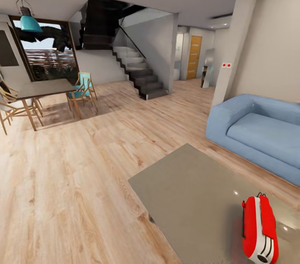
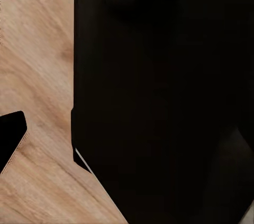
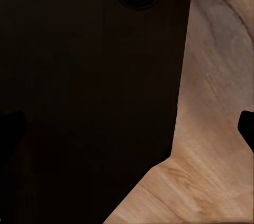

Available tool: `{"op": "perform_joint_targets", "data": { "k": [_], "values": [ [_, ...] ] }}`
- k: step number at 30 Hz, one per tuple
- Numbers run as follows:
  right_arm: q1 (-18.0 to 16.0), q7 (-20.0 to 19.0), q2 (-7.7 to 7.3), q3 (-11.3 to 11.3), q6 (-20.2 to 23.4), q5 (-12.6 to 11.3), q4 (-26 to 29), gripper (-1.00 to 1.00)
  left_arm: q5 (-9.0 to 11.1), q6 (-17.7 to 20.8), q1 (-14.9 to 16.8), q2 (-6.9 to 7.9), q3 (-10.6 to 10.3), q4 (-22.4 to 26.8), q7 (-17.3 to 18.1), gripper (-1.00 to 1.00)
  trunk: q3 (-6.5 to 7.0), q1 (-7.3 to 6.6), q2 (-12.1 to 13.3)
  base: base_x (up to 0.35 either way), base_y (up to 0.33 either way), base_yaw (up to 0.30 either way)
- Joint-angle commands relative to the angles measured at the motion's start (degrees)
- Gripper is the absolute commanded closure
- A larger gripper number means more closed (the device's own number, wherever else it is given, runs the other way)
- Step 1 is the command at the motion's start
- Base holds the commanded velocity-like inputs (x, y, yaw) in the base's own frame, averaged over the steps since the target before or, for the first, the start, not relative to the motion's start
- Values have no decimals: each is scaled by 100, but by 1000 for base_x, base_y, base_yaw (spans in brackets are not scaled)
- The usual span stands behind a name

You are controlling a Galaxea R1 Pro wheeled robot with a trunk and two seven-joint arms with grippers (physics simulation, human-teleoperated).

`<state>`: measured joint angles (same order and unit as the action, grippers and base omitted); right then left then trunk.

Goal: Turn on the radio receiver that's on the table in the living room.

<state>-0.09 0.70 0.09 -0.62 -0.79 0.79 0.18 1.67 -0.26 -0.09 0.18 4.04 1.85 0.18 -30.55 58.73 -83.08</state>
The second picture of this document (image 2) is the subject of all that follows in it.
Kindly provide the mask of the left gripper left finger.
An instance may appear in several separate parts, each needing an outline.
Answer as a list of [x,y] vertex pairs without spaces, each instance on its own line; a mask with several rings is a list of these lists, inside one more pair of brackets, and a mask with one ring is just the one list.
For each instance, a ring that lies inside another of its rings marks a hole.
[[0,117],[0,174],[27,130],[22,111]]

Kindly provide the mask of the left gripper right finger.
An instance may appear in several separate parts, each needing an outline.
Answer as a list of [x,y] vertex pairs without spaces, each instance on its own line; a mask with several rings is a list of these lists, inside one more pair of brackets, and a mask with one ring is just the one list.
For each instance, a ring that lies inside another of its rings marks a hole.
[[238,131],[254,152],[254,112],[242,111],[238,122]]

